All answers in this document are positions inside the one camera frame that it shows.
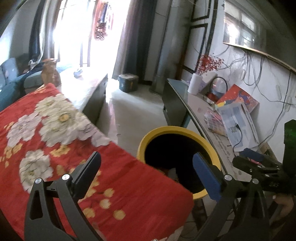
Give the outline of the person right hand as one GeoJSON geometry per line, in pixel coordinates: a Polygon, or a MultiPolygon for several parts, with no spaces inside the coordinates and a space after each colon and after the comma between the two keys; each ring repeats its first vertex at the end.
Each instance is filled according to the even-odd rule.
{"type": "Polygon", "coordinates": [[[273,201],[277,204],[277,208],[270,218],[271,222],[287,217],[294,207],[294,198],[291,195],[274,194],[273,201]]]}

